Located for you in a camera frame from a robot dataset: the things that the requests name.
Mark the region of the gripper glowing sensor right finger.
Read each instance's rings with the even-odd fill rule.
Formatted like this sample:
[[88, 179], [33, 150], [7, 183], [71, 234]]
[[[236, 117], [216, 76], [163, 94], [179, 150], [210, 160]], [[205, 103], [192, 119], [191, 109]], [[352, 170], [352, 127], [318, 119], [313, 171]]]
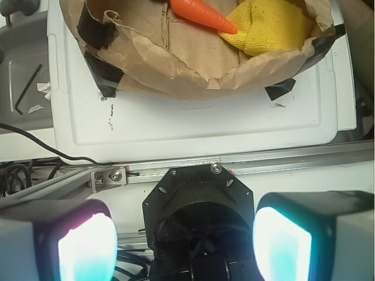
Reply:
[[374, 280], [374, 194], [267, 193], [253, 246], [264, 280]]

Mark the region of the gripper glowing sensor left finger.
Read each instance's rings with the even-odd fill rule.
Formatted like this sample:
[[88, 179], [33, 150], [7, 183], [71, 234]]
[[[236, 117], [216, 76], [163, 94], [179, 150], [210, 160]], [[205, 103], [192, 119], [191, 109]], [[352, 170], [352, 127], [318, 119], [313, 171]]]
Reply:
[[1, 280], [111, 280], [117, 248], [100, 200], [1, 200]]

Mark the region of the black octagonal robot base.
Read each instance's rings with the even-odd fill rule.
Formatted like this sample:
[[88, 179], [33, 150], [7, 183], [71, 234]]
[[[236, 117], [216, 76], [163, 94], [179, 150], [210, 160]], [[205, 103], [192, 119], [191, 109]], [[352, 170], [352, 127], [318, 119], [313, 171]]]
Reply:
[[170, 169], [142, 203], [151, 280], [256, 280], [253, 192], [218, 164]]

